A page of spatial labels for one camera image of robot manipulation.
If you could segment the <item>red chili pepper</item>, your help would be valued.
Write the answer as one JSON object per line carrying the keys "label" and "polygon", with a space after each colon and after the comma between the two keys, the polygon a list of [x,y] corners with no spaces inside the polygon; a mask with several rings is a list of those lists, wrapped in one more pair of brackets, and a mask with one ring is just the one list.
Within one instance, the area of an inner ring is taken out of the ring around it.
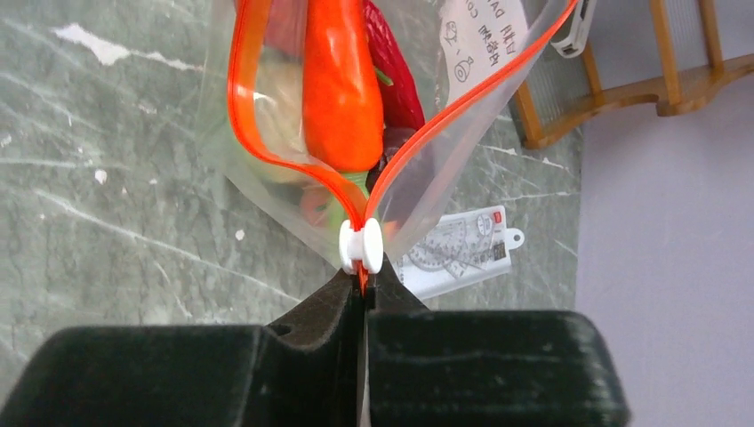
{"label": "red chili pepper", "polygon": [[364,1],[368,45],[381,91],[386,126],[419,130],[426,123],[413,75],[398,42],[382,14]]}

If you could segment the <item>orange carrot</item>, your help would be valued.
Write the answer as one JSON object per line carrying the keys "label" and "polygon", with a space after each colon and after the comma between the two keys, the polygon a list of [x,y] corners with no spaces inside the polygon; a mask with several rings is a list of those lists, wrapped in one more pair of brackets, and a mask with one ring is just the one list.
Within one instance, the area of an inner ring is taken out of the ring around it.
{"label": "orange carrot", "polygon": [[311,156],[367,194],[383,151],[384,117],[361,1],[309,1],[302,123]]}

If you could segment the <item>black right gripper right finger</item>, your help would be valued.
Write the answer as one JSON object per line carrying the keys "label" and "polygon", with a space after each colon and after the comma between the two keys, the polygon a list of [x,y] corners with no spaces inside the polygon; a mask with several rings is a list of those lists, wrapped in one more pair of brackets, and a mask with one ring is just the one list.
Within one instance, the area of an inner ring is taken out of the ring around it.
{"label": "black right gripper right finger", "polygon": [[570,310],[430,310],[391,269],[367,287],[374,426],[626,426],[606,341]]}

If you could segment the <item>clear zip bag orange zipper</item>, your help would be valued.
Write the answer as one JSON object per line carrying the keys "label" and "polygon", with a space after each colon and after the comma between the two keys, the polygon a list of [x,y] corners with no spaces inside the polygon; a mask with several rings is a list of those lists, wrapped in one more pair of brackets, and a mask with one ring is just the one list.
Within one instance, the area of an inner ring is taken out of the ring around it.
{"label": "clear zip bag orange zipper", "polygon": [[361,287],[440,221],[574,1],[214,1],[200,157]]}

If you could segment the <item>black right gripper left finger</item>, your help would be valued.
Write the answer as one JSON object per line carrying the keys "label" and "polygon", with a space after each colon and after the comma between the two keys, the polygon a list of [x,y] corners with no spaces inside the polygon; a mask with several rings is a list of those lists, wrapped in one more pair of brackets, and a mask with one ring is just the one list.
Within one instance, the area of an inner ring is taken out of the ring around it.
{"label": "black right gripper left finger", "polygon": [[51,336],[4,426],[354,426],[361,300],[336,274],[263,325],[77,326]]}

